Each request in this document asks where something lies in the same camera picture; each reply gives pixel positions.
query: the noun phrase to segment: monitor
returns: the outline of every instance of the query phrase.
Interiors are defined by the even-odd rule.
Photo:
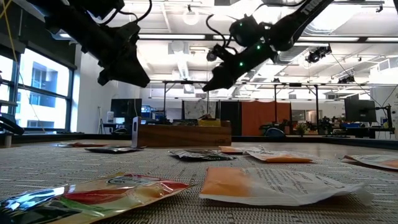
[[[371,100],[344,100],[347,121],[377,122],[374,102]]]
[[[111,111],[115,118],[141,116],[142,99],[112,99]]]

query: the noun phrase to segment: window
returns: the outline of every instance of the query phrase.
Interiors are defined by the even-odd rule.
[[[54,128],[52,121],[27,121],[28,128]]]
[[[65,129],[72,99],[69,68],[29,49],[21,55],[16,119],[23,128]]]
[[[292,110],[293,121],[305,121],[305,110]]]
[[[65,129],[66,99],[21,89],[18,90],[18,97],[15,119],[20,120],[21,127],[41,129],[41,123],[43,128]]]
[[[70,71],[67,67],[26,49],[21,55],[20,71],[20,84],[68,95]]]
[[[16,109],[16,113],[20,113],[21,112],[21,93],[18,93],[17,95],[17,109]]]
[[[11,81],[13,61],[0,55],[0,76],[1,79]],[[0,84],[0,100],[9,101],[10,88],[5,83]],[[8,113],[8,106],[2,106],[2,113]]]
[[[30,93],[29,103],[32,105],[55,107],[55,98],[40,93]]]
[[[0,85],[0,100],[9,100],[9,87],[6,85]],[[8,113],[8,106],[1,107],[2,113]]]
[[[0,75],[3,80],[11,80],[13,61],[0,55]]]

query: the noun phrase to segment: textured mat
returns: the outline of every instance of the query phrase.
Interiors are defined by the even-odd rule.
[[[0,199],[105,177],[117,172],[151,175],[197,186],[99,223],[398,223],[398,172],[312,157],[316,164],[265,164],[250,156],[233,161],[185,162],[165,149],[97,154],[76,148],[25,146],[0,150]],[[355,195],[302,207],[252,207],[200,199],[208,166],[265,167],[312,172],[340,182],[365,182],[375,195],[365,207]]]

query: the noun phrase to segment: chip bag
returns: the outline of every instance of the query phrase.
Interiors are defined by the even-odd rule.
[[[10,197],[0,202],[1,223],[92,223],[175,195],[189,185],[126,174]]]
[[[222,153],[225,154],[244,154],[247,151],[262,152],[260,147],[232,147],[232,146],[218,146]]]
[[[236,159],[235,157],[221,153],[220,151],[206,149],[176,150],[169,151],[169,153],[173,154],[174,156],[178,156],[178,158],[180,159],[185,159],[189,161],[225,161]]]
[[[271,152],[264,151],[262,153],[256,153],[247,151],[247,153],[264,162],[312,162],[312,159],[304,158],[298,155],[295,155],[292,152],[280,151],[280,152]]]
[[[199,197],[248,205],[300,206],[356,192],[369,205],[373,195],[364,187],[282,169],[209,167]]]
[[[57,144],[58,147],[103,147],[107,145],[90,142],[61,142]]]
[[[398,156],[392,155],[366,155],[366,156],[349,156],[345,155],[344,159],[351,159],[363,164],[398,170]]]

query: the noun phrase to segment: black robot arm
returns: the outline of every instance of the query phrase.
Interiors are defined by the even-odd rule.
[[[230,88],[240,76],[263,61],[275,60],[278,51],[292,48],[306,26],[332,2],[333,0],[304,1],[295,12],[274,25],[258,24],[253,16],[232,23],[229,28],[231,35],[239,45],[246,48],[233,55],[224,46],[216,44],[212,53],[223,62],[213,69],[213,78],[203,87],[203,91]]]
[[[73,37],[99,60],[104,70],[98,83],[105,85],[118,80],[146,87],[149,77],[137,59],[138,32],[136,21],[122,27],[97,24],[91,15],[104,19],[113,9],[116,13],[124,7],[123,0],[27,0],[45,16],[47,29],[56,34],[60,29]]]

